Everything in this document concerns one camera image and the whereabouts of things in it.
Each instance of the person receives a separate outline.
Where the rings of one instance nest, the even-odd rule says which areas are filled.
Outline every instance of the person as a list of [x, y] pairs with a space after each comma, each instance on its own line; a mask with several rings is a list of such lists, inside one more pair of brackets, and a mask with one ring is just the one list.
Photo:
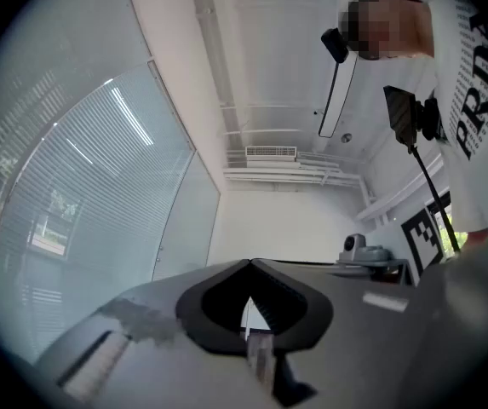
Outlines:
[[488, 25], [469, 0], [353, 0], [339, 30], [361, 59], [434, 59], [439, 140], [464, 248], [488, 237]]

